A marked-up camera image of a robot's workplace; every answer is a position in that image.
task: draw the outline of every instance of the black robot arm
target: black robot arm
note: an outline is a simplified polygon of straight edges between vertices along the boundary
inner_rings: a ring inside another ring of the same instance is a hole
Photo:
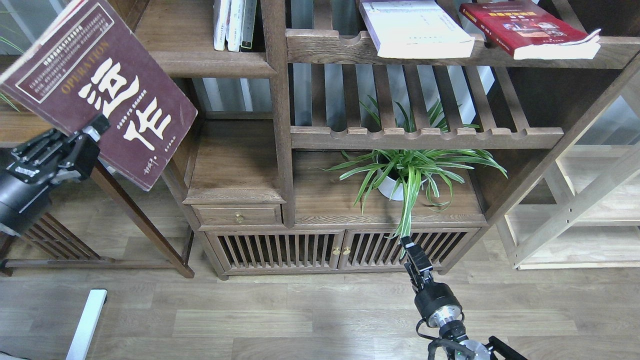
[[[526,360],[495,336],[489,338],[486,345],[469,339],[463,323],[465,317],[462,305],[448,285],[433,280],[433,265],[424,250],[408,236],[401,238],[400,244],[408,258],[404,267],[415,292],[415,307],[422,317],[415,330],[420,337],[431,340],[428,346],[429,360],[435,358],[438,347],[447,352],[449,360],[494,360],[495,352],[506,360]],[[419,328],[423,323],[439,328],[439,337],[421,334]]]
[[[0,231],[22,234],[49,207],[51,190],[64,180],[87,179],[108,128],[100,114],[82,131],[67,136],[51,129],[12,149],[14,162],[0,170]]]

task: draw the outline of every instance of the spider plant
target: spider plant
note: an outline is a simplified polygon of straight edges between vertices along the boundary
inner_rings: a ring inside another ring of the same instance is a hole
[[[376,101],[369,97],[373,105],[378,108]],[[378,114],[362,104],[367,112],[372,117],[380,120]],[[404,110],[402,105],[396,102],[399,106],[404,121],[402,126],[405,130],[415,130],[415,121],[413,113]],[[429,123],[436,124],[442,131],[448,131],[446,119],[442,116],[442,104],[437,101],[429,111]],[[400,126],[400,121],[396,119],[396,124]],[[389,175],[397,177],[396,185],[393,189],[394,193],[400,186],[403,190],[403,208],[400,218],[400,222],[392,235],[396,236],[409,236],[411,235],[411,211],[418,199],[421,190],[424,190],[428,202],[431,204],[431,209],[434,211],[444,211],[449,207],[453,201],[453,182],[464,183],[465,180],[459,174],[453,172],[453,169],[472,170],[473,165],[486,165],[496,168],[502,172],[505,176],[506,170],[500,166],[493,158],[493,156],[486,150],[481,149],[454,149],[454,150],[381,150],[374,149],[368,154],[364,154],[357,157],[351,157],[342,152],[346,161],[335,165],[329,170],[340,170],[352,167],[363,162],[366,165],[362,165],[340,176],[340,180],[344,180],[352,175],[364,173],[364,180],[358,191],[358,195],[353,203],[355,206],[358,202],[361,202],[361,211],[364,212],[365,205],[369,194],[380,187],[385,178]],[[436,198],[441,196],[440,188],[438,187],[438,180],[441,180],[446,184],[449,189],[449,200],[444,202],[435,202]]]

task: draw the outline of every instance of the red book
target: red book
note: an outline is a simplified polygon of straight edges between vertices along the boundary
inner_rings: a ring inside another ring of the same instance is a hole
[[[593,59],[600,30],[579,31],[529,0],[467,3],[460,12],[516,60]]]
[[[7,71],[0,89],[64,133],[103,113],[100,157],[144,190],[196,109],[106,0],[74,0]]]

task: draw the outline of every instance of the white stand leg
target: white stand leg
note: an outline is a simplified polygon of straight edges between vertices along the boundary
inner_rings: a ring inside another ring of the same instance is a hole
[[[84,360],[86,358],[106,297],[107,290],[105,289],[92,289],[89,292],[82,317],[80,317],[76,328],[76,334],[67,353],[67,360]]]

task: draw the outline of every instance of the slatted cabinet door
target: slatted cabinet door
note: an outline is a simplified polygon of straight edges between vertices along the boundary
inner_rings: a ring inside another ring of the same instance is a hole
[[[478,227],[455,229],[416,229],[414,243],[426,252],[438,270],[479,230]],[[351,271],[393,270],[404,268],[401,248],[389,230],[347,230],[338,269]]]
[[[338,266],[344,231],[207,233],[227,275],[322,272]]]

